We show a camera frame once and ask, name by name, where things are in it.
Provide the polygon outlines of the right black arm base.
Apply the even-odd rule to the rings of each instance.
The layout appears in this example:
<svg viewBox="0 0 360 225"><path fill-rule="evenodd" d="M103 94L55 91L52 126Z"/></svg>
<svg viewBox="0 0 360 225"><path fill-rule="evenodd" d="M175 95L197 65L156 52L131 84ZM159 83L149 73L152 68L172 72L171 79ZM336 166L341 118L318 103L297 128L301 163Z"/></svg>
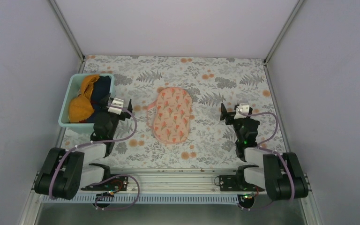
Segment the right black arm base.
<svg viewBox="0 0 360 225"><path fill-rule="evenodd" d="M243 178L238 178L237 175L219 175L214 178L213 183L221 192L244 192L237 195L238 204L244 209L252 208L256 197L265 191L257 185L247 183Z"/></svg>

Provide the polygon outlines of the orange lace bra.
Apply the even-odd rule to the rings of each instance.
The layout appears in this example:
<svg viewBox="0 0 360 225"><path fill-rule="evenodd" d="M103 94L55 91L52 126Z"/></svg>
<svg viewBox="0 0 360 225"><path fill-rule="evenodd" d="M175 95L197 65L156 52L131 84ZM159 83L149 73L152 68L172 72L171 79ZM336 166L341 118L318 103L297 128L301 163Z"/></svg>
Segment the orange lace bra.
<svg viewBox="0 0 360 225"><path fill-rule="evenodd" d="M91 95L94 90L94 83L98 81L98 74L86 76L80 85L77 97L69 103L68 118L70 123L85 122L94 113L91 104Z"/></svg>

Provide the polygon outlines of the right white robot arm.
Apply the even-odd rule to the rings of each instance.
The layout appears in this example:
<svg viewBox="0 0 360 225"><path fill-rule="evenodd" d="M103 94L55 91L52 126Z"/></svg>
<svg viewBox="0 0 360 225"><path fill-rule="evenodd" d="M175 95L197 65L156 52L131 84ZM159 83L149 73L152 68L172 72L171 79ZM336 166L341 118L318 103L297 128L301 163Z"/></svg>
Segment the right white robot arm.
<svg viewBox="0 0 360 225"><path fill-rule="evenodd" d="M245 162L234 175L220 175L221 191L245 191L245 198L253 198L260 191L272 201L293 200L308 196L309 188L295 153L279 153L257 142L260 122L248 104L238 104L228 112L221 105L220 120L231 125L236 134L236 155Z"/></svg>

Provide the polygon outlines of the peach floral mesh laundry bag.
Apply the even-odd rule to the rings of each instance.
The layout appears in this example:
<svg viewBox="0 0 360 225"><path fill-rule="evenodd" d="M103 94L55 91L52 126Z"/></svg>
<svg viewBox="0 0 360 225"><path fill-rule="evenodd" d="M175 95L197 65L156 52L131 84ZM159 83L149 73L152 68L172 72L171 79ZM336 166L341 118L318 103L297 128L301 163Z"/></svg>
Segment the peach floral mesh laundry bag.
<svg viewBox="0 0 360 225"><path fill-rule="evenodd" d="M190 133L193 100L182 88L163 89L147 107L147 126L154 137L164 144L186 141Z"/></svg>

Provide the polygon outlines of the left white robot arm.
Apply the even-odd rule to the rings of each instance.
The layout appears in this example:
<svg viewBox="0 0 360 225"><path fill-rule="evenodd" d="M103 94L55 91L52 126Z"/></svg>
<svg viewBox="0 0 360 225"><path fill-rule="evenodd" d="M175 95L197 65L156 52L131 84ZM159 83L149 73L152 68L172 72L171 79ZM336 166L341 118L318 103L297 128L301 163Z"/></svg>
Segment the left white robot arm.
<svg viewBox="0 0 360 225"><path fill-rule="evenodd" d="M95 185L101 190L110 187L112 177L106 166L93 161L109 156L116 142L129 139L129 136L115 139L114 135L120 121L134 119L132 101L127 107L119 98L105 97L99 104L101 110L94 116L93 131L88 143L77 145L69 150L51 148L42 168L34 181L34 191L51 199L72 199L80 188Z"/></svg>

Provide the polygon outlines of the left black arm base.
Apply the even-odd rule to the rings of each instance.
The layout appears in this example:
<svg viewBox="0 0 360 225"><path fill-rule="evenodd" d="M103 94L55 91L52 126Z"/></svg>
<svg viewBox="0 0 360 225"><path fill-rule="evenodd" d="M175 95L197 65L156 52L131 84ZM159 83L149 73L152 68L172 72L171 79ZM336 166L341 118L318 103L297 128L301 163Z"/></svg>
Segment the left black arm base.
<svg viewBox="0 0 360 225"><path fill-rule="evenodd" d="M105 180L101 181L100 184L91 184L80 188L82 191L97 192L92 203L97 209L110 206L107 201L113 200L116 193L127 191L129 182L129 177L125 175L109 175L104 178Z"/></svg>

